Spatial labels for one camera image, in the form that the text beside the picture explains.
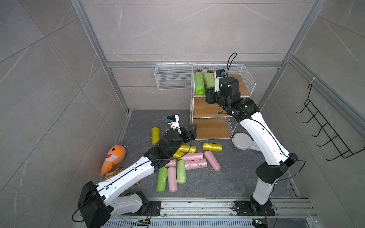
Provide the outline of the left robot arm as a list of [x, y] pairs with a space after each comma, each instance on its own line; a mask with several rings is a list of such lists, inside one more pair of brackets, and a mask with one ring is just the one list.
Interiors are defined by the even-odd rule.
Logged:
[[114, 205], [116, 199], [141, 179], [165, 167], [183, 143], [191, 143], [197, 137], [197, 125], [170, 127], [161, 139], [138, 161], [115, 177], [99, 182], [89, 181], [81, 191], [77, 204], [82, 222], [88, 228], [100, 228], [113, 215], [136, 213], [127, 202]]

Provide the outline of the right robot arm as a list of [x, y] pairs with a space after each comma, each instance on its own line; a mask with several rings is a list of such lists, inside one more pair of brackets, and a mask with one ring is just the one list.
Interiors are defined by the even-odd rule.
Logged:
[[206, 89], [205, 97], [207, 103], [217, 104], [244, 127], [262, 152], [265, 162], [256, 169], [258, 181], [250, 197], [249, 209], [255, 215], [264, 213], [271, 207], [270, 198], [275, 184], [298, 157], [289, 153], [277, 140], [255, 102], [241, 98], [236, 78], [217, 78], [215, 87]]

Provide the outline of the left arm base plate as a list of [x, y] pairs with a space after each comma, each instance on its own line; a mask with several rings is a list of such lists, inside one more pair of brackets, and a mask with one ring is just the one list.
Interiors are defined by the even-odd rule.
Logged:
[[148, 215], [149, 217], [160, 216], [161, 212], [161, 204], [160, 200], [152, 200], [148, 203], [143, 203], [141, 208], [137, 211], [139, 214]]

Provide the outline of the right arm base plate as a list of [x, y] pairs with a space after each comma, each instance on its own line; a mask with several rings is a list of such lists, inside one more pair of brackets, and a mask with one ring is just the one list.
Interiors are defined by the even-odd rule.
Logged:
[[238, 216], [275, 216], [274, 206], [270, 201], [264, 205], [260, 205], [255, 201], [250, 200], [237, 200], [234, 202], [232, 210], [237, 213]]

